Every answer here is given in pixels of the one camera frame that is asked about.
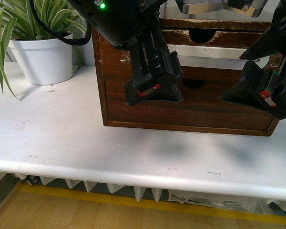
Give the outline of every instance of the yellow stripe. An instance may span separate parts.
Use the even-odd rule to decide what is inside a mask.
[[[31,187],[24,183],[19,183],[15,187],[15,190],[48,195],[48,196],[55,196],[55,197],[101,202],[107,204],[125,205],[138,208],[151,208],[157,210],[175,211],[175,212],[183,212],[183,213],[223,217],[223,218],[244,219],[244,220],[258,221],[264,223],[276,223],[276,224],[286,225],[286,217],[283,216],[255,215],[255,214],[232,212],[232,211],[195,206],[195,205],[182,205],[172,202],[156,203],[154,200],[146,200],[146,199],[142,199],[140,202],[137,202],[136,199],[130,197],[120,197],[115,195],[98,194],[93,192],[87,193],[84,191],[77,191],[77,190],[70,190],[70,189],[49,187],[49,186],[34,185]]]

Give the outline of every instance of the screw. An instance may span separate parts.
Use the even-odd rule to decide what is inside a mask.
[[[223,0],[223,5],[226,6],[228,5],[229,1],[228,0]]]
[[[156,69],[158,69],[160,67],[161,67],[161,65],[159,63],[156,63],[156,65],[154,66],[154,68],[156,68]]]
[[[141,2],[140,7],[145,8],[145,6],[146,6],[145,2]]]
[[[249,8],[250,8],[250,5],[249,4],[245,4],[243,6],[243,12],[247,12],[249,10]]]

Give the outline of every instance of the white table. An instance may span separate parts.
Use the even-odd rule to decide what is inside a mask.
[[[271,137],[105,127],[94,67],[53,86],[6,72],[2,172],[286,200],[286,120]]]

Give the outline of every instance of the wooden box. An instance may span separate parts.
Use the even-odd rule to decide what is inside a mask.
[[[161,19],[168,44],[245,49],[269,25],[268,22]],[[183,67],[184,79],[178,84],[183,102],[143,102],[128,107],[123,84],[132,77],[129,52],[115,50],[96,31],[92,36],[104,125],[237,135],[273,133],[278,120],[272,115],[217,99],[239,81],[240,70]],[[279,61],[279,55],[272,56],[265,68],[277,68]]]

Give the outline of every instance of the black cable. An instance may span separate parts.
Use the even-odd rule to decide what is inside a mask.
[[[86,34],[84,38],[79,38],[79,39],[66,39],[64,38],[64,36],[61,33],[58,32],[54,32],[53,30],[51,30],[48,26],[46,26],[38,17],[37,15],[37,11],[35,9],[34,6],[34,0],[30,0],[30,5],[31,5],[31,10],[33,13],[33,16],[35,18],[35,20],[37,21],[37,23],[48,33],[50,33],[51,35],[53,35],[54,37],[56,37],[57,39],[61,40],[62,42],[69,44],[69,45],[85,45],[89,42],[90,38],[91,38],[91,25],[86,21],[87,23],[87,29],[86,29]]]

